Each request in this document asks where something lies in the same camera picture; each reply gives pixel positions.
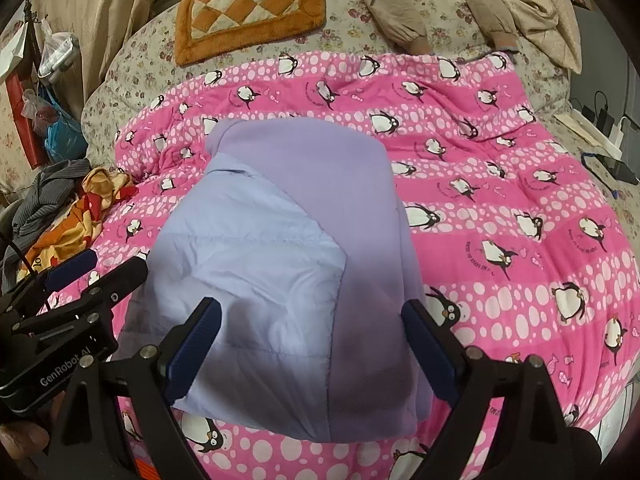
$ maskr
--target orange checkered pillow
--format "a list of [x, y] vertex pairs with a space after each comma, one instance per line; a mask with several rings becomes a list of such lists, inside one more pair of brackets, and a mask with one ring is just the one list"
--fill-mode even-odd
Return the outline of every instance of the orange checkered pillow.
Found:
[[185, 65], [295, 36], [322, 25], [324, 13], [325, 0], [182, 0], [175, 60]]

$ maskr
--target penguin print blanket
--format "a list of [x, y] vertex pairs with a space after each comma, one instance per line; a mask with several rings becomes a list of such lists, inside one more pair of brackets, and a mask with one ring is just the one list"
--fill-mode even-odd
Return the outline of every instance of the penguin print blanket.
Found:
[[[536, 119], [505, 54], [466, 64], [283, 54], [185, 81], [116, 134], [118, 164], [139, 191], [104, 222], [91, 279], [152, 250], [172, 209], [202, 176], [204, 139], [219, 119], [289, 116], [375, 136], [406, 209], [429, 313], [492, 358], [540, 355], [567, 423], [598, 423], [639, 354], [638, 264], [600, 189]], [[52, 301], [77, 298], [87, 279]], [[115, 309], [116, 333], [125, 310], [126, 301]], [[134, 453], [148, 462], [135, 414], [123, 402]], [[313, 444], [176, 412], [213, 478], [260, 480], [407, 478], [447, 414], [434, 400], [412, 434]], [[482, 467], [499, 414], [495, 402], [466, 478]]]

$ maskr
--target metal screw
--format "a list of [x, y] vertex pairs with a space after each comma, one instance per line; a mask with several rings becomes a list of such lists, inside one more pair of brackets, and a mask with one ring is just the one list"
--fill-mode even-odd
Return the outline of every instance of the metal screw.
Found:
[[539, 355], [530, 355], [529, 362], [534, 368], [542, 368], [542, 366], [545, 364], [545, 362], [542, 360], [542, 357], [540, 357]]
[[474, 361], [478, 361], [478, 359], [482, 359], [484, 353], [477, 346], [468, 346], [465, 350], [466, 356], [469, 359], [473, 359]]
[[80, 358], [80, 367], [81, 368], [88, 368], [92, 364], [94, 364], [94, 356], [92, 356], [92, 355], [83, 355]]
[[154, 345], [146, 345], [140, 349], [140, 357], [143, 359], [151, 359], [158, 353], [158, 347]]

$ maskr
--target smartphone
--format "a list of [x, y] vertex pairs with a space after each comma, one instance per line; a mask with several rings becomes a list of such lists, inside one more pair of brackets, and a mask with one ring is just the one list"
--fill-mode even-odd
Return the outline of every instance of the smartphone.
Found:
[[615, 158], [607, 155], [601, 155], [599, 153], [596, 154], [596, 158], [605, 168], [607, 168], [607, 171], [609, 171], [611, 176], [616, 180], [634, 184], [635, 186], [638, 184], [638, 178], [635, 176], [634, 172], [631, 171], [628, 165], [621, 160], [616, 160]]

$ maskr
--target orange plush border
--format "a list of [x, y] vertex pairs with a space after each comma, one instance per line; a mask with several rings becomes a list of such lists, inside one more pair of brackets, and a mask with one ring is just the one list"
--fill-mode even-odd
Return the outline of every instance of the orange plush border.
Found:
[[320, 27], [325, 20], [326, 0], [298, 0], [299, 9], [256, 23], [247, 23], [227, 30], [191, 39], [191, 7], [194, 0], [182, 0], [175, 19], [175, 62], [186, 65], [268, 41], [282, 40]]

